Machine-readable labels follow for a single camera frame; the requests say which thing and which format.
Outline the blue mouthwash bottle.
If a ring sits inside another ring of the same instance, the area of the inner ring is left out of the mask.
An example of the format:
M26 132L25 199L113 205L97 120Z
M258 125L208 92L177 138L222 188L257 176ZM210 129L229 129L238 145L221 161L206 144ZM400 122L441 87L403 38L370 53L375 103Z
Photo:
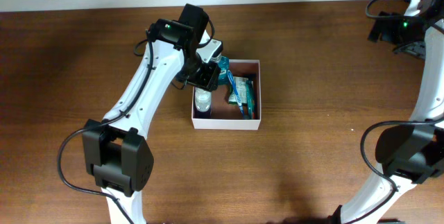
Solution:
M217 57L212 57L211 61L217 63L217 65L220 68L218 85L227 85L229 83L228 79L229 59L223 55L218 55Z

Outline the green white soap packet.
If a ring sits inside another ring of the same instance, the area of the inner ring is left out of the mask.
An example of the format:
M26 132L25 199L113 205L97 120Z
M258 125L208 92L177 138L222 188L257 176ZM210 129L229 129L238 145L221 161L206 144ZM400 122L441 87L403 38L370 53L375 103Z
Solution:
M248 78L244 77L238 77L234 76L234 83L236 85L236 89L239 94L239 98L241 99L241 102L243 105L247 105L247 82L249 81ZM237 104L236 100L236 94L234 92L234 89L232 88L232 84L230 84L230 95L228 97L228 103L229 104Z

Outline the blue white toothbrush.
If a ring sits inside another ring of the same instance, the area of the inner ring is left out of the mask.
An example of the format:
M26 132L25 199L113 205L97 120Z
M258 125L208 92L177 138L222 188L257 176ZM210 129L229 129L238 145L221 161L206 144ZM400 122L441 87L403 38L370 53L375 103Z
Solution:
M246 118L246 113L244 110L245 105L242 104L241 99L239 98L239 94L236 89L236 85L234 83L234 75L230 70L228 70L228 79L229 79L230 84L232 84L232 88L234 89L234 92L236 94L237 105L239 107L240 113L241 113L242 117L245 119Z

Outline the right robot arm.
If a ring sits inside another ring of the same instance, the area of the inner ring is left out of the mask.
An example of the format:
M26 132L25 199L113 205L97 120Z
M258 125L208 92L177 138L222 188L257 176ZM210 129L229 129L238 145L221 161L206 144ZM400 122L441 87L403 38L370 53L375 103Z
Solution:
M409 5L403 14L366 13L375 22L368 40L424 60L416 106L406 121L383 121L364 131L360 153L372 173L328 223L382 223L403 194L443 174L443 0L402 1Z

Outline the clear pump soap bottle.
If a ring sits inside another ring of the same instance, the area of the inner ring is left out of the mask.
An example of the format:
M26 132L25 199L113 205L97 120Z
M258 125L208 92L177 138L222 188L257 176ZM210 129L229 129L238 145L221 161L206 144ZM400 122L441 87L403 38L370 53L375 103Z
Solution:
M210 119L212 112L212 93L204 89L194 90L195 117L199 119Z

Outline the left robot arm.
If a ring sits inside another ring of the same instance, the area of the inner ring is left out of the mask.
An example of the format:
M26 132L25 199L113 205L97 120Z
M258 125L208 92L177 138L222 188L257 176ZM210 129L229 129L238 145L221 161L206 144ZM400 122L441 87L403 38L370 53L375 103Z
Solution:
M155 111L172 80L207 92L218 87L212 56L221 42L205 31L207 13L185 5L179 19L159 19L146 32L140 66L102 121L88 120L82 134L86 171L108 198L112 223L144 223L142 189L153 170L146 142Z

